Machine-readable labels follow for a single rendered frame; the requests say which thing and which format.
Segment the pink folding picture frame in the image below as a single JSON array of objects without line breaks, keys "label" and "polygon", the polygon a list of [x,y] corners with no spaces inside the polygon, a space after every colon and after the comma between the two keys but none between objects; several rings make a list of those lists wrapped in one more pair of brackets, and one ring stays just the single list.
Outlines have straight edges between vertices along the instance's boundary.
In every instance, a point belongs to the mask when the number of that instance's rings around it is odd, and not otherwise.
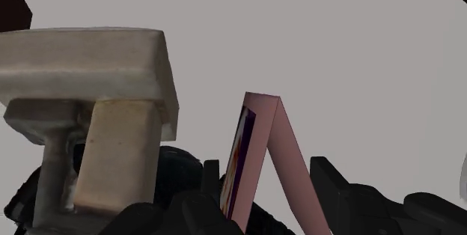
[{"label": "pink folding picture frame", "polygon": [[331,235],[281,98],[247,92],[243,105],[256,114],[231,219],[246,231],[266,153],[305,235]]}]

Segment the black rounded object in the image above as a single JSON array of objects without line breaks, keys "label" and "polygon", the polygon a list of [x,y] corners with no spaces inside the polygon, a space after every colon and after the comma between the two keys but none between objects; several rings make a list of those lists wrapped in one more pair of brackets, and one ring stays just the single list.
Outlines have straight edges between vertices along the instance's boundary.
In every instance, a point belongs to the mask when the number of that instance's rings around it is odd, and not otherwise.
[{"label": "black rounded object", "polygon": [[[153,202],[168,209],[177,193],[200,188],[202,171],[200,160],[189,152],[177,147],[160,147]],[[37,168],[11,198],[4,208],[8,219],[19,225],[32,223],[39,176],[40,169]]]}]

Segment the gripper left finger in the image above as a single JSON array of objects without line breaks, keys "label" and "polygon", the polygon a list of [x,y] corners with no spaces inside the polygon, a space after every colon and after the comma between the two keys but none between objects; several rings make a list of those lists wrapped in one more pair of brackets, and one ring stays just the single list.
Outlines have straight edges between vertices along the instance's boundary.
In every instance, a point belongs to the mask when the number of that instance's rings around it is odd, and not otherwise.
[{"label": "gripper left finger", "polygon": [[219,206],[219,161],[204,162],[201,188],[173,197],[167,211],[136,203],[116,215],[98,235],[244,235]]}]

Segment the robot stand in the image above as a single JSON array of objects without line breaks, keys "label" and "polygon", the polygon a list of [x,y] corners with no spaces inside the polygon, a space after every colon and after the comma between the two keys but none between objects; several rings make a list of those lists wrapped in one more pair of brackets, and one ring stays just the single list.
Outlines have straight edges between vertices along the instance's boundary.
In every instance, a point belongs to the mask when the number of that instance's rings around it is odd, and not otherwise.
[{"label": "robot stand", "polygon": [[0,33],[30,29],[32,16],[25,0],[0,0]]}]

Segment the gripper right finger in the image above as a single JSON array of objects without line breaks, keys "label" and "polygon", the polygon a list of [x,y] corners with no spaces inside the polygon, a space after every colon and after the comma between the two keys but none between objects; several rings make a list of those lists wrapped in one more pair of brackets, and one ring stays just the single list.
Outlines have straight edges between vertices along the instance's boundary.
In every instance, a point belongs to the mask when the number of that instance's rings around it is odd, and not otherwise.
[{"label": "gripper right finger", "polygon": [[310,177],[333,235],[467,235],[467,210],[437,195],[416,192],[394,202],[349,183],[324,156],[311,157]]}]

